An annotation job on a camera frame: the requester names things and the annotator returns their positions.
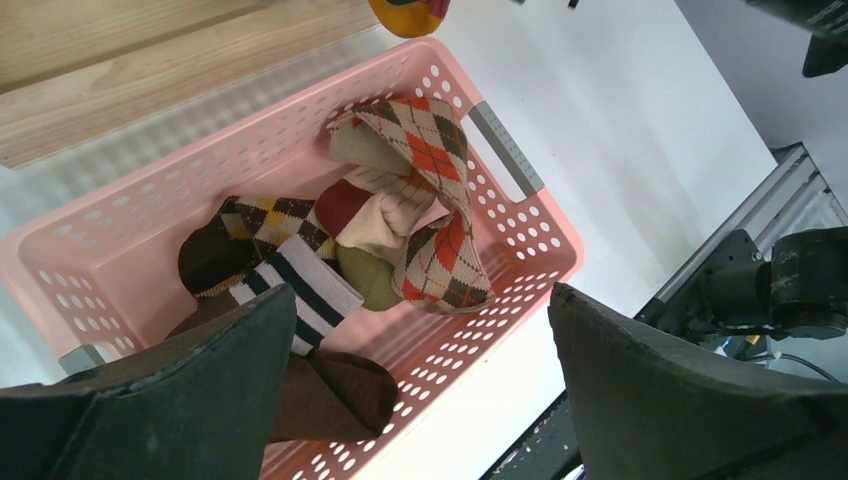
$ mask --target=white table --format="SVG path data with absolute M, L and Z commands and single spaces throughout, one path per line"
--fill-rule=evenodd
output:
M 583 238 L 586 261 L 572 284 L 632 315 L 774 161 L 672 0 L 584 0 L 575 11 L 566 3 L 457 0 L 435 36 Z M 367 32 L 31 168 L 0 172 L 0 235 L 397 43 Z M 210 105 L 227 113 L 197 115 Z M 186 115 L 195 120 L 189 126 L 179 121 Z M 0 387 L 61 378 L 5 291 L 0 316 Z M 478 478 L 562 388 L 540 312 L 360 477 Z

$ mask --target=pink plastic basket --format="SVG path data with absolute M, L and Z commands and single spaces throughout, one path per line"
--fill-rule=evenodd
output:
M 0 246 L 2 280 L 57 357 L 84 344 L 115 358 L 153 345 L 195 308 L 177 252 L 226 196 L 316 198 L 350 169 L 327 158 L 328 123 L 354 105 L 408 95 L 441 97 L 471 118 L 527 198 L 510 201 L 472 151 L 475 242 L 497 304 L 457 317 L 406 302 L 381 314 L 361 309 L 325 340 L 397 378 L 392 423 L 370 442 L 271 445 L 263 476 L 350 478 L 540 308 L 583 256 L 565 215 L 440 43 L 407 42 L 19 228 Z

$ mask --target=brown sock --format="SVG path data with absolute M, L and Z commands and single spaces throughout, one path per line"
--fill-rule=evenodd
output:
M 270 441 L 375 438 L 389 423 L 397 397 L 397 382 L 371 360 L 321 351 L 291 357 Z

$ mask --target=cable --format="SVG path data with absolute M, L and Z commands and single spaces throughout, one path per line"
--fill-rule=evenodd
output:
M 787 360 L 792 360 L 793 362 L 800 363 L 801 365 L 803 365 L 803 366 L 809 368 L 810 370 L 818 373 L 819 375 L 830 380 L 831 382 L 839 383 L 839 380 L 837 380 L 836 377 L 825 372 L 818 365 L 816 365 L 813 362 L 810 362 L 808 360 L 805 360 L 801 357 L 797 357 L 795 355 L 789 354 L 789 353 L 781 353 L 781 352 L 767 353 L 765 355 L 759 355 L 759 356 L 756 356 L 756 357 L 745 358 L 745 359 L 742 359 L 742 361 L 743 362 L 761 362 L 761 361 L 764 361 L 764 360 L 779 360 L 781 358 L 785 358 Z

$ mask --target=black bracket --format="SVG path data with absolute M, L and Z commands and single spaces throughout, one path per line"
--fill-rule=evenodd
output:
M 713 324 L 702 295 L 706 277 L 723 268 L 761 263 L 762 254 L 748 232 L 734 230 L 722 240 L 668 302 L 663 303 L 652 298 L 634 318 L 692 343 L 711 340 L 715 338 L 714 332 L 720 327 Z

